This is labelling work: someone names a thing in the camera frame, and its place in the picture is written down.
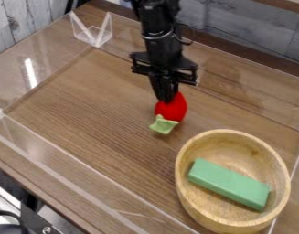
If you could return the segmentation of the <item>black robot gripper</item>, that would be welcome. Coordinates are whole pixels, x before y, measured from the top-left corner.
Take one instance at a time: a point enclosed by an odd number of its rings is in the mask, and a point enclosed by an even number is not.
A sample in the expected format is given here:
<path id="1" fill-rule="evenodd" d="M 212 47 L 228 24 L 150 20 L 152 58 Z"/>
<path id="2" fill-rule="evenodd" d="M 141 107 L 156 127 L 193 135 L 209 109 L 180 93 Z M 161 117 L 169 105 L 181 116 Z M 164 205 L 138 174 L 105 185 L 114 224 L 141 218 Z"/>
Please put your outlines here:
<path id="1" fill-rule="evenodd" d="M 173 60 L 168 65 L 157 65 L 150 61 L 150 55 L 148 52 L 133 52 L 130 54 L 133 60 L 133 72 L 141 75 L 149 76 L 153 71 L 168 71 L 173 78 L 166 79 L 161 76 L 150 75 L 150 84 L 160 101 L 172 102 L 178 94 L 178 83 L 196 86 L 198 84 L 197 70 L 198 65 L 181 56 Z"/>

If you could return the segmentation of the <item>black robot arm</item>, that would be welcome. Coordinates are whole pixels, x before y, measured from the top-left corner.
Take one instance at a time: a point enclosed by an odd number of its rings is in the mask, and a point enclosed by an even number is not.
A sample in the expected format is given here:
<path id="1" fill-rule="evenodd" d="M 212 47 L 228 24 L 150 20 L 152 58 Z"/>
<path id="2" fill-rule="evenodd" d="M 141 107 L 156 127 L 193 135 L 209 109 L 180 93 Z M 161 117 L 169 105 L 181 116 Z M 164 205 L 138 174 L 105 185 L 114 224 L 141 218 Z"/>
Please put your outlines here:
<path id="1" fill-rule="evenodd" d="M 188 59 L 181 35 L 180 0 L 130 0 L 142 26 L 146 51 L 133 52 L 133 72 L 150 77 L 157 99 L 172 102 L 178 94 L 178 85 L 197 84 L 198 65 Z"/>

